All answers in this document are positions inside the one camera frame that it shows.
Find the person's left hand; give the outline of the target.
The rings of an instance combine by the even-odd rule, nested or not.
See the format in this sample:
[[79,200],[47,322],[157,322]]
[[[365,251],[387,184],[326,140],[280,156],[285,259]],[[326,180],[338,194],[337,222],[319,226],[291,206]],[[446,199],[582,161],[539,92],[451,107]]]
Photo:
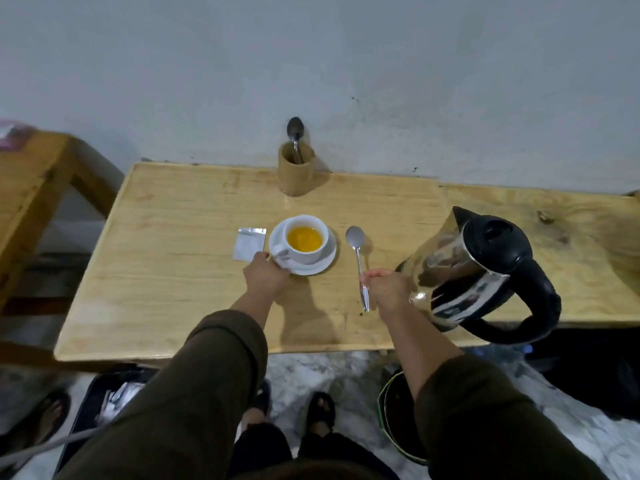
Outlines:
[[279,266],[269,253],[259,251],[245,266],[247,294],[252,298],[274,301],[289,282],[290,270]]

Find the person's right hand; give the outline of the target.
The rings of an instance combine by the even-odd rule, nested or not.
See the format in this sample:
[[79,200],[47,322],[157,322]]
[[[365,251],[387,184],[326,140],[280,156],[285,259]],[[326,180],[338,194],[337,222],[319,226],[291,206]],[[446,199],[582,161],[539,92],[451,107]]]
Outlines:
[[369,291],[380,316],[397,312],[410,302],[410,294],[414,289],[411,278],[388,268],[375,268],[364,271],[360,282]]

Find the white ceramic cup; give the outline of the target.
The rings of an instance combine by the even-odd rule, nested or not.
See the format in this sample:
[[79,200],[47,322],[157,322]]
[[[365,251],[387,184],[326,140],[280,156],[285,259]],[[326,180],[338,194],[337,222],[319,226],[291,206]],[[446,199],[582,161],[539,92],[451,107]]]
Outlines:
[[319,218],[294,216],[274,229],[269,239],[269,254],[277,265],[293,271],[320,261],[329,239],[329,227]]

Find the long metal spoon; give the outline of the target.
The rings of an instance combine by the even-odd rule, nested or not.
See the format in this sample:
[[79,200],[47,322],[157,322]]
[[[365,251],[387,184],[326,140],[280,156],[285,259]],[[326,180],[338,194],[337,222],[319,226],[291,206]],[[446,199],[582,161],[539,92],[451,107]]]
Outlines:
[[363,229],[359,226],[350,226],[346,231],[346,241],[350,247],[355,251],[356,254],[356,262],[358,267],[358,279],[359,281],[359,290],[360,290],[360,298],[362,302],[362,307],[365,312],[370,311],[370,298],[369,298],[369,290],[361,280],[361,277],[364,275],[362,260],[360,256],[361,247],[364,245],[365,234]]

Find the person's left forearm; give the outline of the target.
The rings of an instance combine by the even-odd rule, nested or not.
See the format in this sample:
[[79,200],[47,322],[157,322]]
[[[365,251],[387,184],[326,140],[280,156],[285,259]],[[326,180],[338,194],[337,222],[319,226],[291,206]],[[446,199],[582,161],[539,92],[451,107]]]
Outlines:
[[56,480],[220,480],[266,373],[273,295],[249,290],[186,343]]

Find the orange tea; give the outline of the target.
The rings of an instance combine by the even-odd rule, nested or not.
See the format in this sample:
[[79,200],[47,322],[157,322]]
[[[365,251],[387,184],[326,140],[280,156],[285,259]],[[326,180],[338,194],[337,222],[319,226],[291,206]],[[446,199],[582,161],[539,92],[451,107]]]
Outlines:
[[324,237],[313,227],[298,226],[288,231],[286,241],[297,252],[312,253],[322,249]]

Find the white sachet packet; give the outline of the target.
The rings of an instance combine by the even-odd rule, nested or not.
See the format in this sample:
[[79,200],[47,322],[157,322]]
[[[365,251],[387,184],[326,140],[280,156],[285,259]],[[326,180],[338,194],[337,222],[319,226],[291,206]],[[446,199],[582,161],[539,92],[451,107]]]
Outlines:
[[233,260],[251,262],[256,253],[263,252],[266,234],[267,229],[265,228],[242,227],[238,229],[232,255]]

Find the white saucer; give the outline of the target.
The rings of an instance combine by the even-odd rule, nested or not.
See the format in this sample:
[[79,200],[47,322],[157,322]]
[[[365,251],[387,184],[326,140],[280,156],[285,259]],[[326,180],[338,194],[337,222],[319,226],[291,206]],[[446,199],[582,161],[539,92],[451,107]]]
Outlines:
[[[276,256],[277,254],[276,250],[282,248],[284,245],[284,228],[289,220],[291,220],[291,218],[288,218],[277,224],[276,227],[274,227],[273,231],[270,233],[268,250],[274,256]],[[335,257],[337,256],[337,249],[337,240],[332,232],[332,229],[328,228],[328,242],[321,251],[319,258],[311,264],[300,264],[294,261],[291,257],[288,257],[291,267],[290,272],[299,276],[311,276],[322,273],[332,265]]]

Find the bamboo utensil holder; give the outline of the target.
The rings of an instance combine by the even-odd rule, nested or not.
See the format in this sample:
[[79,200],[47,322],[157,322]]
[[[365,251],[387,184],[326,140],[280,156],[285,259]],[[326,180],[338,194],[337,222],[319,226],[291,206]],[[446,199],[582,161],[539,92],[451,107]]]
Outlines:
[[315,172],[316,153],[304,142],[300,142],[302,163],[296,163],[299,156],[293,142],[283,143],[278,149],[277,181],[278,188],[288,196],[302,196],[312,188]]

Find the metal spoon with dark bowl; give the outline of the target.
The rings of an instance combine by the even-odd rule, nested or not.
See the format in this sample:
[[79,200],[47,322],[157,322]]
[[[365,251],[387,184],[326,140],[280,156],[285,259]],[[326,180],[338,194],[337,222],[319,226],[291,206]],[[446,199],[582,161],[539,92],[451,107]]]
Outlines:
[[300,150],[300,140],[304,136],[305,126],[300,117],[294,116],[288,121],[286,133],[293,146],[294,163],[297,165],[304,164],[305,161]]

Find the person's left sandal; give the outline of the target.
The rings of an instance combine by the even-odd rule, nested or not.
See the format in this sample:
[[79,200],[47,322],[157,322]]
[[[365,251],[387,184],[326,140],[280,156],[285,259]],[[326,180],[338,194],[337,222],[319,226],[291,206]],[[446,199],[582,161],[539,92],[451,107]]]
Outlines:
[[271,386],[267,379],[261,380],[256,394],[250,402],[248,410],[258,410],[267,417],[271,409]]

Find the black bin green rim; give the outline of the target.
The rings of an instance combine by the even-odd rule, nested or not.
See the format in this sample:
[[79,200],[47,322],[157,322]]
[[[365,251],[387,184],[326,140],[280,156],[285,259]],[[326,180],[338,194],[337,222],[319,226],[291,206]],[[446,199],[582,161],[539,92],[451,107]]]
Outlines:
[[383,375],[384,384],[377,398],[379,427],[408,460],[429,466],[428,454],[422,444],[414,418],[414,401],[404,376],[398,368]]

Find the person's right sandal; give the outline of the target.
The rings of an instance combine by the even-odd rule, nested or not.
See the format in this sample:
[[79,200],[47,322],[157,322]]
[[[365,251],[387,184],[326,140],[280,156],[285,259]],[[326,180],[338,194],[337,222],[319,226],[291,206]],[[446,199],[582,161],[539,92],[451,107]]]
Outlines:
[[310,398],[306,417],[306,430],[309,434],[321,438],[333,432],[336,409],[332,396],[327,392],[316,391]]

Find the black suitcase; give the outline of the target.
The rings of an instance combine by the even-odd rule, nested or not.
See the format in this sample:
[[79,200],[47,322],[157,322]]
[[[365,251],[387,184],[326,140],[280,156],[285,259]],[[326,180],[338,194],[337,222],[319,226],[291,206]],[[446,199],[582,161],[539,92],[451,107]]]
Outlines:
[[138,365],[133,363],[119,364],[106,372],[97,375],[89,385],[83,402],[79,407],[70,435],[73,437],[70,443],[64,444],[61,456],[56,466],[55,473],[68,464],[69,460],[90,439],[90,433],[103,426],[97,426],[95,418],[100,410],[105,393],[115,390],[126,381],[137,381],[145,385],[155,377],[158,368]]

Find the pink plastic packet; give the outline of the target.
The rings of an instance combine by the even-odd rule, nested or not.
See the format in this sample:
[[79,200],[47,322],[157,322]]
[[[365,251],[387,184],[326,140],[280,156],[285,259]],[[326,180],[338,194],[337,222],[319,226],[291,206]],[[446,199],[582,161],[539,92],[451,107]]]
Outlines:
[[0,118],[0,152],[18,152],[36,131],[31,125]]

